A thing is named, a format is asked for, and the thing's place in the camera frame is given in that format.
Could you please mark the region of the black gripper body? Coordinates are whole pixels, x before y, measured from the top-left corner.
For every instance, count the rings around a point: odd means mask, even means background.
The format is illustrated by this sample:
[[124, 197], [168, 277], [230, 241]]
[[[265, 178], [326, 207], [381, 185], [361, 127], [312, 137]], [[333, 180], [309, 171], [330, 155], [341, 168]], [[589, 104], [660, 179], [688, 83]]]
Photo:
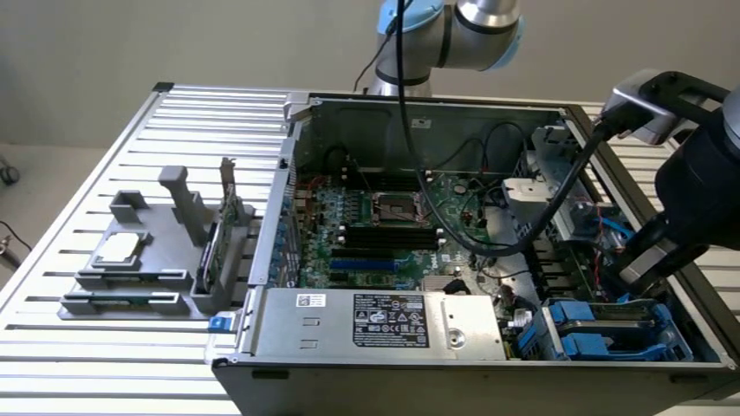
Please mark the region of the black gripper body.
[[710, 246], [738, 250], [738, 115], [729, 105], [697, 123], [654, 187], [662, 211], [629, 239], [618, 265], [628, 291], [644, 293]]

